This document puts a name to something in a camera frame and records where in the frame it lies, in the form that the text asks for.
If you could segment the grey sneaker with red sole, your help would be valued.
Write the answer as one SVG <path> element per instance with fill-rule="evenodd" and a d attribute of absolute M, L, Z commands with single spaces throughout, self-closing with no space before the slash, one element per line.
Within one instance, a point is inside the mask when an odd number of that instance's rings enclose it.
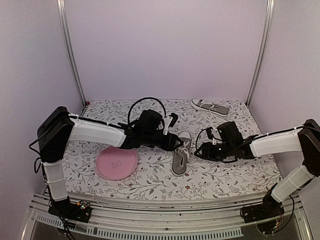
<path fill-rule="evenodd" d="M 187 169 L 192 147 L 192 136 L 189 132 L 183 131 L 178 137 L 183 141 L 183 145 L 173 152 L 171 170 L 175 175 L 180 176 L 183 175 Z"/>

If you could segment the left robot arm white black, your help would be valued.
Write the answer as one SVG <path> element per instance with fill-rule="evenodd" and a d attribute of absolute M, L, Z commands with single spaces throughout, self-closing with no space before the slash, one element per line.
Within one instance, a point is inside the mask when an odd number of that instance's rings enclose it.
<path fill-rule="evenodd" d="M 88 223 L 92 208 L 72 203 L 64 177 L 65 152 L 72 142 L 88 142 L 133 150 L 144 147 L 173 152 L 183 141 L 169 132 L 177 121 L 176 114 L 160 114 L 144 110 L 137 120 L 111 124 L 71 114 L 66 107 L 57 107 L 37 130 L 39 157 L 44 181 L 50 196 L 48 212 L 63 220 Z"/>

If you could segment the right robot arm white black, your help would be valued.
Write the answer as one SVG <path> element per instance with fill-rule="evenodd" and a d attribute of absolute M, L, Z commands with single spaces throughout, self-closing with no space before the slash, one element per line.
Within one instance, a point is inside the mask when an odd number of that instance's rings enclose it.
<path fill-rule="evenodd" d="M 320 127 L 313 119 L 297 127 L 247 138 L 243 138 L 235 122 L 228 121 L 217 127 L 220 143 L 214 143 L 212 128 L 205 131 L 210 141 L 196 147 L 194 153 L 203 160 L 224 162 L 227 157 L 237 161 L 287 152 L 303 154 L 303 162 L 268 190 L 261 204 L 240 210 L 245 223 L 283 215 L 283 201 L 320 175 Z"/>

